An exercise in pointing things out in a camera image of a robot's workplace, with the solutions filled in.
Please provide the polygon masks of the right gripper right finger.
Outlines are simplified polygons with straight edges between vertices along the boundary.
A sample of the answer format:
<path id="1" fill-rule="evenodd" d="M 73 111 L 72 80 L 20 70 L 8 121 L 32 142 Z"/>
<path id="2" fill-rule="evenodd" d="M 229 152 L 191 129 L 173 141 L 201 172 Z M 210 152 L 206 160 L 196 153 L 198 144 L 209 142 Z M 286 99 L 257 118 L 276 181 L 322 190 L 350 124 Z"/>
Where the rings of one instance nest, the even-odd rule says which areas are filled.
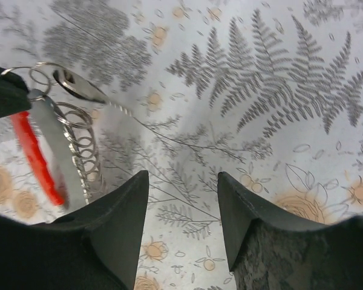
<path id="1" fill-rule="evenodd" d="M 218 174 L 229 270 L 238 289 L 363 289 L 363 215 L 324 225 Z"/>

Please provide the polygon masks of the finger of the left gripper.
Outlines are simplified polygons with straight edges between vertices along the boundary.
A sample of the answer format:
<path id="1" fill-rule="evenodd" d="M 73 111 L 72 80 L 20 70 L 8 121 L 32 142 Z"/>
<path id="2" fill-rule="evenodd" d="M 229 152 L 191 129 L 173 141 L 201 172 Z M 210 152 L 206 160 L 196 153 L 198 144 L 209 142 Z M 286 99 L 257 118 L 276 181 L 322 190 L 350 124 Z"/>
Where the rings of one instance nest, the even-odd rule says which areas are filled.
<path id="1" fill-rule="evenodd" d="M 2 76 L 4 70 L 0 67 L 0 118 L 30 109 L 26 83 L 22 77 L 13 72 Z"/>

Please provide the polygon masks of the keyring with red tag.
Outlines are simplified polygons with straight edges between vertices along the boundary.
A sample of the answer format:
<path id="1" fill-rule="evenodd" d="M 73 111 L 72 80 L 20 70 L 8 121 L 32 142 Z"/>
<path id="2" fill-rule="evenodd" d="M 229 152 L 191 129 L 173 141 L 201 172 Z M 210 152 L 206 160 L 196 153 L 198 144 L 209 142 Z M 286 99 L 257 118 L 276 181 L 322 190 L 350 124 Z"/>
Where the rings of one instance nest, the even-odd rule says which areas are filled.
<path id="1" fill-rule="evenodd" d="M 99 148 L 93 131 L 93 119 L 82 108 L 71 103 L 55 102 L 48 93 L 57 83 L 69 94 L 92 103 L 117 108 L 126 115 L 130 109 L 110 99 L 96 85 L 62 65 L 38 62 L 29 67 L 33 72 L 43 74 L 43 66 L 52 66 L 54 71 L 47 76 L 44 91 L 32 89 L 30 114 L 45 137 L 61 170 L 66 193 L 62 204 L 68 212 L 78 210 L 90 203 L 93 195 L 105 191 Z"/>

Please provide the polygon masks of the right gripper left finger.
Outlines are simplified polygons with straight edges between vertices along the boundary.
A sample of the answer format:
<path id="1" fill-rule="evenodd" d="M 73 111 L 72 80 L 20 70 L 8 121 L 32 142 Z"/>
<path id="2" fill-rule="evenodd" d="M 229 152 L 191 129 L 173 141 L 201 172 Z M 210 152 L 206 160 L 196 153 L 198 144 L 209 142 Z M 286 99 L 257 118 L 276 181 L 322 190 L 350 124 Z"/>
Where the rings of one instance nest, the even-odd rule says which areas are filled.
<path id="1" fill-rule="evenodd" d="M 0 289 L 133 289 L 148 196 L 142 170 L 50 224 L 0 216 Z"/>

